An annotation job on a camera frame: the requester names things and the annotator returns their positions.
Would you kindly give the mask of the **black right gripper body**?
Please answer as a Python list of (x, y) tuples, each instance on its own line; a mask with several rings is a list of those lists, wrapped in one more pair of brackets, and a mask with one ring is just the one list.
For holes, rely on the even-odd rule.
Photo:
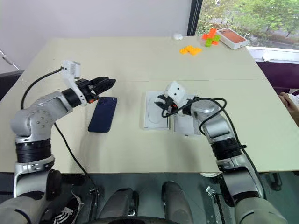
[(178, 112), (178, 106), (174, 103), (173, 99), (167, 97), (165, 99), (163, 117), (169, 117), (171, 115), (178, 114)]

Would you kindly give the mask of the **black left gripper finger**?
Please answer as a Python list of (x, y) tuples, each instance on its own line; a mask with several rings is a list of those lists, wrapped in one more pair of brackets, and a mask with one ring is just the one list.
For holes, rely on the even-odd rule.
[(115, 79), (110, 79), (108, 77), (97, 77), (93, 79), (94, 86), (113, 86), (115, 82)]
[(96, 95), (100, 95), (103, 92), (111, 89), (113, 87), (113, 84), (100, 84), (100, 85), (96, 85), (94, 87), (94, 92)]

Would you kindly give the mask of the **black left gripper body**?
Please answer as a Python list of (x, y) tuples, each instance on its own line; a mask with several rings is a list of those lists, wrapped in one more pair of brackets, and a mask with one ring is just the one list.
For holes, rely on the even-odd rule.
[(99, 96), (93, 93), (94, 83), (90, 80), (79, 79), (75, 82), (79, 90), (82, 92), (85, 97), (87, 103), (91, 104), (94, 101), (99, 100)]

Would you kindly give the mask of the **bystander bare hand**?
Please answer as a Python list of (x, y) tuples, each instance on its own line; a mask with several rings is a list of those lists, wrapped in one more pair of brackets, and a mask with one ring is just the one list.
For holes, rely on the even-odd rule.
[(296, 125), (299, 126), (299, 95), (281, 92), (278, 97), (286, 107)]

